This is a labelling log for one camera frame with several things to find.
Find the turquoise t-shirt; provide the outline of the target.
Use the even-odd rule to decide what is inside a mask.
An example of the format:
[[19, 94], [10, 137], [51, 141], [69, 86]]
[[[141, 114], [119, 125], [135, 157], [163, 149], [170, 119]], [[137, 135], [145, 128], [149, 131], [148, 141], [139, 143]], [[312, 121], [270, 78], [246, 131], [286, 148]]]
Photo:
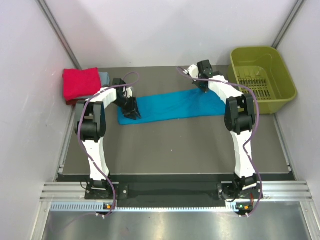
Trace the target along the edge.
[[137, 98], [141, 118], [124, 117], [117, 109], [120, 125], [138, 125], [152, 122], [187, 119], [206, 116], [223, 116], [225, 103], [213, 91], [202, 92], [198, 88]]

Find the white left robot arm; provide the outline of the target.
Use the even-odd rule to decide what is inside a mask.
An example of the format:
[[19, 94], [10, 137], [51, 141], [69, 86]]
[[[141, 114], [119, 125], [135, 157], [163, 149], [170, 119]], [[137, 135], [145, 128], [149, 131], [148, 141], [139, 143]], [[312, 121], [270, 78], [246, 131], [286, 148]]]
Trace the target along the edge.
[[104, 151], [104, 137], [107, 131], [105, 110], [111, 104], [118, 106], [127, 119], [136, 121], [141, 118], [132, 84], [127, 84], [122, 78], [114, 78], [111, 85], [103, 86], [93, 96], [76, 103], [74, 119], [78, 143], [89, 161], [90, 175], [86, 190], [96, 190], [97, 194], [105, 199], [114, 191]]

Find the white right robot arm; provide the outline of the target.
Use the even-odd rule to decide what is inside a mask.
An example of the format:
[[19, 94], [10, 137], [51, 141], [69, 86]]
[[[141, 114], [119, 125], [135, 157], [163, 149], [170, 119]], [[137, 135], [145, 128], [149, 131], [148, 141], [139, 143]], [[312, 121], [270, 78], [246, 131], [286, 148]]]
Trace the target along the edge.
[[250, 137], [256, 121], [254, 98], [232, 86], [223, 75], [213, 71], [209, 60], [197, 63], [196, 76], [204, 81], [194, 83], [204, 92], [214, 92], [225, 103], [224, 123], [232, 136], [235, 151], [233, 192], [245, 198], [257, 186], [257, 174], [251, 163]]

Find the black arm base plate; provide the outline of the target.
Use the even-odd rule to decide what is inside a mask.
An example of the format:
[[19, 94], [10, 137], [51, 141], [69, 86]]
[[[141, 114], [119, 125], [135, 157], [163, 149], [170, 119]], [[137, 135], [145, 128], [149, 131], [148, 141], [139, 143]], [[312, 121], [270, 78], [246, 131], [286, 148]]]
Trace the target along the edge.
[[114, 190], [110, 185], [106, 184], [104, 188], [94, 188], [90, 184], [86, 187], [86, 200], [128, 200], [142, 196], [154, 196], [156, 200], [160, 197], [169, 196], [196, 196], [209, 197], [213, 200], [226, 200], [245, 198], [249, 194], [258, 197], [261, 193], [260, 185], [246, 189], [239, 190], [233, 183], [221, 182], [147, 182], [147, 183], [117, 183], [114, 185]]

